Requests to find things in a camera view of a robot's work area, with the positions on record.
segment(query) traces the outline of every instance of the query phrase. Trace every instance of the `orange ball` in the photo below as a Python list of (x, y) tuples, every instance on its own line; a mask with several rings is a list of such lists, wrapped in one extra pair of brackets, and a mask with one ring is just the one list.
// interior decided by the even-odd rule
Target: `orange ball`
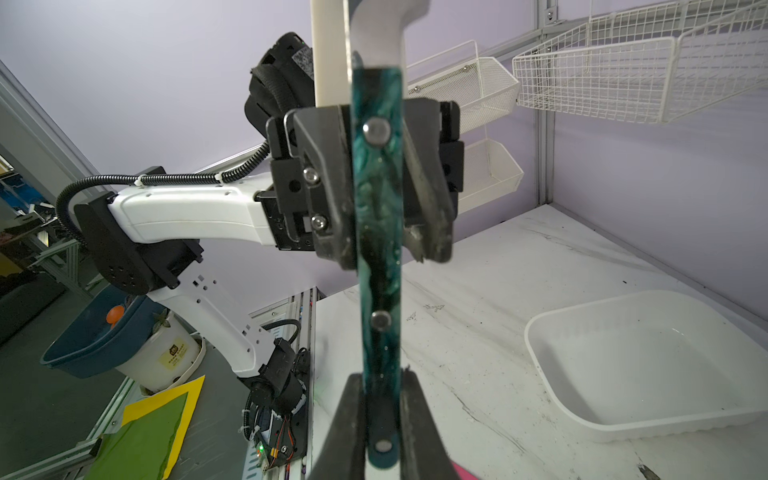
[(112, 325), (110, 328), (114, 328), (114, 324), (118, 322), (121, 318), (123, 318), (123, 314), (125, 313), (125, 307), (122, 305), (116, 305), (112, 307), (112, 310), (107, 313), (107, 323)]

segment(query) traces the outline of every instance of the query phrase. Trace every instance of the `gray floor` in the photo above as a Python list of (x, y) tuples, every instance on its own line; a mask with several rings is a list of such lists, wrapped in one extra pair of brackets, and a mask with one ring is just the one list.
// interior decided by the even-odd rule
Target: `gray floor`
[(116, 370), (76, 379), (40, 365), (87, 303), (66, 292), (0, 346), (0, 476), (85, 439), (123, 381)]

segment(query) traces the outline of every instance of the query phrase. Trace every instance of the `screw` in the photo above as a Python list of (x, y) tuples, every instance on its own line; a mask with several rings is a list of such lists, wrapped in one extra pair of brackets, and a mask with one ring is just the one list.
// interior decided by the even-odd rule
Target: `screw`
[(387, 453), (392, 450), (392, 442), (387, 439), (381, 439), (374, 445), (378, 453)]
[(386, 331), (392, 325), (392, 317), (385, 310), (377, 310), (371, 315), (371, 326), (380, 332)]
[(313, 215), (312, 216), (312, 228), (316, 231), (322, 232), (323, 230), (328, 227), (328, 219), (325, 218), (323, 215)]
[(389, 141), (392, 135), (392, 126), (386, 118), (371, 117), (362, 126), (362, 135), (366, 141), (373, 147), (383, 147)]
[(309, 185), (317, 185), (320, 183), (320, 175), (314, 168), (307, 167), (304, 169), (304, 180), (306, 180)]

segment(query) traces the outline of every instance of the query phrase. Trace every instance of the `workbench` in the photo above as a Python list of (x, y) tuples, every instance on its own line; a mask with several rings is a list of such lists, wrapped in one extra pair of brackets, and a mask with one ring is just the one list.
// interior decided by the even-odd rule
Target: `workbench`
[[(663, 480), (765, 478), (766, 416), (604, 444), (576, 438), (561, 424), (525, 347), (525, 325), (539, 313), (643, 290), (702, 300), (768, 346), (768, 334), (754, 323), (551, 206), (458, 242), (449, 263), (406, 264), (402, 366), (419, 376), (451, 459), (481, 480), (643, 478), (639, 465)], [(347, 376), (362, 368), (357, 287), (317, 303), (313, 334), (310, 471)], [(366, 472), (368, 480), (398, 475)]]

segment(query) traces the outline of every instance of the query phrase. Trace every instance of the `wire mesh basket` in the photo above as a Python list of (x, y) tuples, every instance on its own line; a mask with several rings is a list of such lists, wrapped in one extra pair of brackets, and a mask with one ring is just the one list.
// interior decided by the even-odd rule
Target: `wire mesh basket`
[(463, 213), (518, 189), (523, 170), (504, 145), (488, 138), (464, 152), (464, 190), (458, 196)]
[(768, 0), (611, 13), (516, 56), (524, 107), (667, 123), (768, 82)]
[[(419, 76), (420, 71), (435, 71), (435, 65), (442, 67), (438, 74)], [(509, 115), (520, 90), (520, 82), (498, 60), (478, 57), (474, 41), (409, 65), (408, 77), (408, 98), (458, 103), (462, 133)]]

